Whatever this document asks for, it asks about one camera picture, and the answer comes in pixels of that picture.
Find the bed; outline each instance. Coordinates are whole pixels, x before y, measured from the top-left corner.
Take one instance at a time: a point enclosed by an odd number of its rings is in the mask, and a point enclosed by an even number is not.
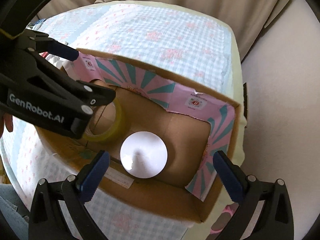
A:
[[[167,60],[166,64],[154,62],[152,57],[147,57],[143,53],[133,53],[133,47],[122,48],[120,41],[115,41],[115,37],[121,37],[123,43],[126,43],[126,32],[131,32],[135,27],[144,22],[150,24],[143,15],[149,15],[156,19],[159,11],[165,11],[168,16],[172,16],[173,21],[183,15],[192,19],[187,22],[188,28],[195,28],[195,22],[205,21],[207,28],[217,28],[218,31],[224,31],[221,35],[229,39],[228,46],[221,55],[226,60],[212,64],[202,64],[203,70],[195,73],[186,73],[183,68],[176,67],[174,60]],[[134,16],[139,15],[140,22],[136,21]],[[178,74],[184,75],[190,79],[200,82],[206,86],[217,90],[220,93],[243,104],[242,74],[239,52],[235,36],[231,28],[225,23],[201,14],[190,9],[176,5],[167,5],[158,2],[136,2],[136,1],[114,1],[102,4],[89,5],[86,7],[74,9],[33,26],[34,29],[48,33],[52,38],[60,42],[67,42],[74,48],[86,48],[93,50],[102,50],[132,57],[147,63],[169,69]],[[103,29],[108,29],[102,36]],[[157,39],[157,32],[149,32],[151,40]],[[161,44],[166,48],[172,47],[173,43],[179,43],[177,40],[168,40],[166,44]],[[220,48],[217,44],[211,44],[207,51],[201,50],[194,57],[198,62],[202,62],[201,57],[206,54],[217,53]],[[169,58],[179,58],[179,52],[169,50]],[[23,200],[27,208],[31,208],[33,193],[39,179],[47,178],[49,182],[64,180],[69,174],[75,173],[70,167],[66,166],[57,155],[52,152],[45,141],[41,141],[33,125],[22,120],[14,118],[14,132],[4,132],[0,139],[0,154],[3,160],[7,176]],[[244,136],[244,127],[246,121],[241,119],[236,150],[233,156],[233,163],[240,165],[244,160],[242,142]],[[101,190],[97,190],[93,200],[86,204],[86,207],[101,228],[103,233],[109,239],[199,239],[204,240],[210,233],[212,224],[221,214],[222,209],[231,204],[228,194],[223,189],[213,208],[208,220],[202,224],[194,225],[187,221],[176,221],[161,218],[144,211],[134,209],[118,200],[108,196]],[[71,232],[75,237],[80,238],[66,207],[62,205],[66,221]]]

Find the pink object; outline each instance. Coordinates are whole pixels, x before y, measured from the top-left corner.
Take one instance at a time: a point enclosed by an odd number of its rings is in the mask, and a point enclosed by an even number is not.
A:
[[[99,79],[104,81],[94,56],[80,54],[81,56],[73,62],[77,66],[73,70],[80,80],[90,82],[91,80]]]
[[[222,214],[223,214],[223,213],[229,213],[230,216],[232,217],[232,216],[235,214],[235,211],[232,210],[229,206],[226,206],[226,207],[224,208],[224,210],[222,211]],[[220,230],[212,230],[212,229],[210,229],[210,235],[212,235],[212,234],[218,234],[218,233],[220,233],[223,229],[224,229],[224,227],[223,227],[222,229],[220,229]]]

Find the white disc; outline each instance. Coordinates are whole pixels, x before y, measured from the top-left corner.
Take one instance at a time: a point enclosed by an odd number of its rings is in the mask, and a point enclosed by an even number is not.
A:
[[[120,160],[131,175],[147,179],[156,176],[167,163],[168,152],[163,140],[151,132],[136,132],[123,142]]]

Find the clear packing tape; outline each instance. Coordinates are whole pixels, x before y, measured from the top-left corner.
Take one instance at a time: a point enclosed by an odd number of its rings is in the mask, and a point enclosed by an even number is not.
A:
[[[95,80],[94,84],[109,87],[105,82],[101,80]],[[104,121],[107,118],[108,121],[103,122],[103,129],[99,129],[99,132],[97,132],[95,131],[95,128],[101,118],[104,118]],[[89,142],[108,142],[118,138],[124,131],[124,111],[122,110],[118,99],[115,98],[113,102],[108,106],[101,106],[94,109],[94,116],[85,129],[82,138]]]
[[[121,109],[121,105],[117,98],[113,100],[113,102],[107,106],[104,111],[113,111],[115,112],[114,120],[111,121],[109,127],[106,127],[106,131],[100,134],[93,134],[90,130],[90,125],[84,131],[82,136],[83,139],[90,142],[106,142],[111,141],[119,136],[125,129],[125,121],[124,121],[124,112]]]

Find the light blue checkered blanket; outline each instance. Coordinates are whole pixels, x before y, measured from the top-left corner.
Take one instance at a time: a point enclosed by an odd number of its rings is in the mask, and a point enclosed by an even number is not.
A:
[[[86,48],[134,58],[225,93],[231,33],[212,18],[135,4],[88,7],[46,20],[39,31]]]

